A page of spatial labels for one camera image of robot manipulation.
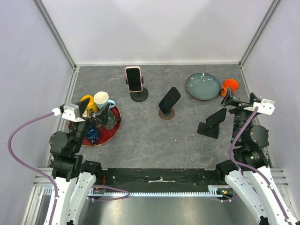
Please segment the black phone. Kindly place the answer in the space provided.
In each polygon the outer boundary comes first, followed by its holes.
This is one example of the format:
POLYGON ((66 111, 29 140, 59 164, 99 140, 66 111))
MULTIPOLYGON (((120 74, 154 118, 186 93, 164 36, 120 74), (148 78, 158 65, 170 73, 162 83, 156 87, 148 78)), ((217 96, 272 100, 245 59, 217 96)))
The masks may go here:
POLYGON ((176 87, 171 87, 168 93, 163 97, 163 99, 158 104, 158 107, 162 112, 168 112, 181 98, 181 94, 176 87))
POLYGON ((222 123, 225 120, 226 113, 227 113, 227 109, 222 108, 221 110, 209 116, 206 119, 205 128, 211 129, 216 127, 218 124, 222 123))

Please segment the black wedge phone stand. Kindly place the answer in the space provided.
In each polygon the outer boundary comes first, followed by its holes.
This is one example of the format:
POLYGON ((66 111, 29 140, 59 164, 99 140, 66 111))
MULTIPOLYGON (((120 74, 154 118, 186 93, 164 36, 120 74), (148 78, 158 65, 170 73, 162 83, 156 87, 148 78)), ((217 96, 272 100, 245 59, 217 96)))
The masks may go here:
POLYGON ((218 139, 220 131, 219 124, 209 128, 206 128, 205 126, 205 123, 200 122, 198 125, 197 133, 206 137, 218 139))

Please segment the black round phone stand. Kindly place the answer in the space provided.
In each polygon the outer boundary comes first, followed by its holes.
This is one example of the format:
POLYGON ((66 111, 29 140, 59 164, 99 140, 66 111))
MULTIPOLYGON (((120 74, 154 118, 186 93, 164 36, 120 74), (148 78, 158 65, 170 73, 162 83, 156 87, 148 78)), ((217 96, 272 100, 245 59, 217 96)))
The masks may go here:
POLYGON ((130 97, 133 101, 142 102, 145 101, 149 96, 149 92, 146 88, 142 87, 141 92, 130 92, 130 97))

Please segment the pink case phone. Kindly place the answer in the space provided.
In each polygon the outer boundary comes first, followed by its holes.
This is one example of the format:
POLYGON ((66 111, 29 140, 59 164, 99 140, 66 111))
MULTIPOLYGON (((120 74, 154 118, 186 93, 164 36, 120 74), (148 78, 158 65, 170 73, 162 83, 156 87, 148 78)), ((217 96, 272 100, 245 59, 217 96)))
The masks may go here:
POLYGON ((126 84, 130 92, 141 92, 143 90, 141 69, 139 66, 125 68, 126 84))

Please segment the copper base phone stand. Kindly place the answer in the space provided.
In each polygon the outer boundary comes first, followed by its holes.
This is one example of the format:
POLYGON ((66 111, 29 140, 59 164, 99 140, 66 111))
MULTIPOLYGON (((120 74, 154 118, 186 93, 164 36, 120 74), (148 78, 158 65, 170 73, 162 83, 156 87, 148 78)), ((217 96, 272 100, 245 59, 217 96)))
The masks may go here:
POLYGON ((161 109, 159 109, 158 114, 160 118, 164 120, 171 120, 175 116, 175 110, 171 108, 168 112, 163 113, 161 109))

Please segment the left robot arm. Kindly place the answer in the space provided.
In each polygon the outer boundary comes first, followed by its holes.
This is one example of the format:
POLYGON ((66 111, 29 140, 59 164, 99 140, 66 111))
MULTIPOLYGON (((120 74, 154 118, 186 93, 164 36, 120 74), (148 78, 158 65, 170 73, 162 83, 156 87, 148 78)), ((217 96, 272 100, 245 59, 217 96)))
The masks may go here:
POLYGON ((67 133, 57 131, 49 140, 53 156, 50 163, 53 185, 44 221, 46 225, 78 224, 89 191, 103 179, 101 164, 84 161, 83 156, 78 154, 89 126, 94 123, 92 119, 83 117, 88 103, 87 98, 53 110, 55 115, 72 122, 72 125, 67 133))

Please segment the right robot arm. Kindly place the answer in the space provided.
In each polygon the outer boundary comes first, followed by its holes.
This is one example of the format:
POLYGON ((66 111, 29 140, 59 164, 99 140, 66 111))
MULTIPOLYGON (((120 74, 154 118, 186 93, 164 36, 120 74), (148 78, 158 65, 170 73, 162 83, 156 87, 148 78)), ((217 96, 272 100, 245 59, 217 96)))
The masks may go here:
POLYGON ((257 224, 298 225, 300 221, 284 202, 263 152, 269 145, 269 131, 252 123, 258 114, 272 115, 275 102, 259 99, 254 93, 248 103, 242 102, 228 88, 221 106, 229 105, 233 106, 230 113, 235 116, 230 159, 216 166, 216 182, 233 189, 257 224))

